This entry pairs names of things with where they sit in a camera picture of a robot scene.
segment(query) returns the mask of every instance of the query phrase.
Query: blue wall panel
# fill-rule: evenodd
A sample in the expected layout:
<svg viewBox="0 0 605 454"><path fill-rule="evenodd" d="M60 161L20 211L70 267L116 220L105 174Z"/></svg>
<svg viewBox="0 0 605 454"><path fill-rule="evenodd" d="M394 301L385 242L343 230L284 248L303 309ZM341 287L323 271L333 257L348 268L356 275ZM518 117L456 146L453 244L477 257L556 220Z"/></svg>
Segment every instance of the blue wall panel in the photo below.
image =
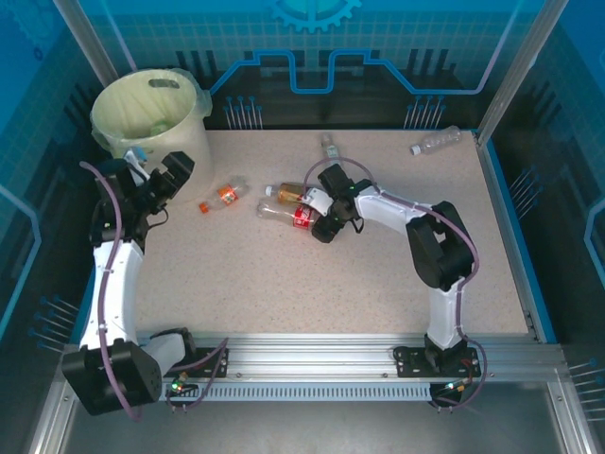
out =
<svg viewBox="0 0 605 454"><path fill-rule="evenodd" d="M471 128L542 3L110 0L104 9L102 2L87 0L83 7L121 75L132 68L116 30L137 68L178 66L192 71L202 87L212 87L218 108L206 122L210 129L232 126L222 108L237 96L257 99L265 127L409 127L405 117L416 95L434 113L447 106L439 125L435 115L435 126ZM260 64L250 64L255 51L265 56ZM270 51L279 57L269 57ZM297 55L294 71L286 51ZM339 58L333 67L330 52L372 58ZM216 85L225 73L229 79ZM438 105L427 95L453 97Z"/></svg>

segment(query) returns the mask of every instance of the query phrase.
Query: gear logo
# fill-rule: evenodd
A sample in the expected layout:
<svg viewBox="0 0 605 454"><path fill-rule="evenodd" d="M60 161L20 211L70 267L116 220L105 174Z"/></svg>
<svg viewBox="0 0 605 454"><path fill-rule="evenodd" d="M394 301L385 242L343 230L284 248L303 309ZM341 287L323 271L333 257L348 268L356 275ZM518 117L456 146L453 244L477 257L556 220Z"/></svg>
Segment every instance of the gear logo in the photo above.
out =
<svg viewBox="0 0 605 454"><path fill-rule="evenodd" d="M318 28L328 31L329 26L340 26L342 18L351 19L352 9L361 7L361 0L270 0L269 7L271 17L281 19L284 26L315 33Z"/></svg>
<svg viewBox="0 0 605 454"><path fill-rule="evenodd" d="M36 46L52 35L53 5L50 0L0 0L0 11L11 13L21 31Z"/></svg>

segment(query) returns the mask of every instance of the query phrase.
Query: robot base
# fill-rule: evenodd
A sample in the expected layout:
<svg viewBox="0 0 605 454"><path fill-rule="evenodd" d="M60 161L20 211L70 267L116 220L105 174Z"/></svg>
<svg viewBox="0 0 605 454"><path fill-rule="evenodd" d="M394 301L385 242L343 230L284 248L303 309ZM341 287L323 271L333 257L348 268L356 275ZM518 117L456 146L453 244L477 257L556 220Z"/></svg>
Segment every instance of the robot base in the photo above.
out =
<svg viewBox="0 0 605 454"><path fill-rule="evenodd" d="M395 347L393 357L397 361L397 376L399 378L466 378L469 376L469 370L462 363L464 359L468 359L473 364L471 370L473 378L481 376L476 349L466 346L466 342L461 341L453 348L445 350L441 360L437 361L437 367L427 359L427 351L430 352L430 347Z"/></svg>

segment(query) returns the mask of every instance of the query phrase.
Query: floor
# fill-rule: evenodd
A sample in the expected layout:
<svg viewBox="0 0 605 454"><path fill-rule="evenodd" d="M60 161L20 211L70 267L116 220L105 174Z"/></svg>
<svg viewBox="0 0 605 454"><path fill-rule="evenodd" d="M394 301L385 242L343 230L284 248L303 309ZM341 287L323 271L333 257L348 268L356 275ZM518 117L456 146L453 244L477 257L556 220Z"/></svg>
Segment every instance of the floor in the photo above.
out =
<svg viewBox="0 0 605 454"><path fill-rule="evenodd" d="M479 250L481 270L463 312L471 333L527 333L519 297L470 132L434 155L412 156L422 131L336 131L344 157L379 184L415 201L452 202ZM184 325L197 332L421 333L427 287L405 238L368 222L333 243L255 215L265 185L303 179L321 159L319 131L209 131L215 185L247 177L251 192L203 215L169 203L170 221L147 237L139 275L137 329ZM350 164L356 181L363 173Z"/></svg>

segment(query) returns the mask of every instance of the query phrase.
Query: trash bin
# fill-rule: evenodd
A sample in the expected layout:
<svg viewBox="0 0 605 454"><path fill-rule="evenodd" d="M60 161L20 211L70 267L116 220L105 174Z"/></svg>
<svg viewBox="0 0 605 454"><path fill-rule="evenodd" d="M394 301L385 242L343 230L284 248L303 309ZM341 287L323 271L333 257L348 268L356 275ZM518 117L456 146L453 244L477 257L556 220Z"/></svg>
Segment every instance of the trash bin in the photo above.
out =
<svg viewBox="0 0 605 454"><path fill-rule="evenodd" d="M190 73L152 69L115 81L95 101L91 111L93 137L114 157L130 147L141 147L145 169L162 169L171 151L184 151L195 162L193 174L175 198L191 201L213 182L214 167L203 118L212 100Z"/></svg>

